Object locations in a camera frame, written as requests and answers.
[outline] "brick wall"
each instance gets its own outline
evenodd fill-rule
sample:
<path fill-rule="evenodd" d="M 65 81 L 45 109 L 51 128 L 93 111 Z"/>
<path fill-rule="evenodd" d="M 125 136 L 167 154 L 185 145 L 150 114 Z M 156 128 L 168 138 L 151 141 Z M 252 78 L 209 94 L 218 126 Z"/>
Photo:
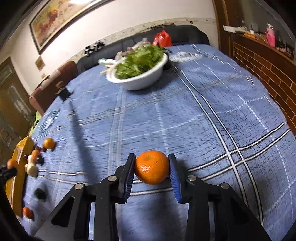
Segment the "brick wall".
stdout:
<path fill-rule="evenodd" d="M 236 42 L 233 43 L 233 59 L 264 84 L 296 135 L 296 84 L 292 79 L 262 56 Z"/>

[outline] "silver screw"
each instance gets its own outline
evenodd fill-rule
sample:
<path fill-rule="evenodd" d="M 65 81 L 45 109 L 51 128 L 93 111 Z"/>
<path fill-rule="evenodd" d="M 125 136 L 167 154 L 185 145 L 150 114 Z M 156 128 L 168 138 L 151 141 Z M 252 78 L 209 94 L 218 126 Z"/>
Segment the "silver screw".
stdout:
<path fill-rule="evenodd" d="M 228 183 L 221 183 L 221 187 L 222 187 L 223 189 L 228 189 L 230 186 L 229 186 Z"/>
<path fill-rule="evenodd" d="M 187 178 L 188 178 L 189 181 L 195 181 L 196 180 L 196 176 L 194 176 L 194 175 L 189 175 Z"/>
<path fill-rule="evenodd" d="M 77 183 L 77 184 L 75 185 L 75 189 L 79 190 L 79 189 L 81 189 L 81 188 L 83 188 L 83 184 L 82 184 L 82 183 Z"/>
<path fill-rule="evenodd" d="M 116 179 L 117 179 L 116 176 L 110 176 L 110 177 L 108 177 L 108 181 L 109 182 L 114 182 L 114 181 L 116 181 Z"/>

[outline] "dark green vegetable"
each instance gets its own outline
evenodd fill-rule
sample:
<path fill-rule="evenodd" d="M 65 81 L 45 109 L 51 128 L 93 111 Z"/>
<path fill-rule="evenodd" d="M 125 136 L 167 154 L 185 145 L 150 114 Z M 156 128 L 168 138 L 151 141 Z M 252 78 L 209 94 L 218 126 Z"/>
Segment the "dark green vegetable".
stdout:
<path fill-rule="evenodd" d="M 141 46 L 116 66 L 118 79 L 128 79 L 152 69 L 163 57 L 166 49 L 154 45 Z"/>

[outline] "framed painting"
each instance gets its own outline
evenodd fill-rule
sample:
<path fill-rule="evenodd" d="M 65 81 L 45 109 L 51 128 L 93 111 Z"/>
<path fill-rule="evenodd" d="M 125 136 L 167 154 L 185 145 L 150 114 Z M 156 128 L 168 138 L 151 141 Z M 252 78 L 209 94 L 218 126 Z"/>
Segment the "framed painting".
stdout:
<path fill-rule="evenodd" d="M 108 0 L 49 0 L 30 22 L 36 48 L 41 54 L 68 25 Z"/>

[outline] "pink bottle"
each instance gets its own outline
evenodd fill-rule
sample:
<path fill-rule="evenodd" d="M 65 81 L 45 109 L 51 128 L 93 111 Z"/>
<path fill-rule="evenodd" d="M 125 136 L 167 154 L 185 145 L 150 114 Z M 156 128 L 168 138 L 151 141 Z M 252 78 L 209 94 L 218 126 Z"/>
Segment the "pink bottle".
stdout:
<path fill-rule="evenodd" d="M 271 47 L 276 46 L 276 37 L 274 36 L 274 28 L 270 24 L 267 24 L 266 41 L 267 41 L 267 44 L 270 45 Z"/>

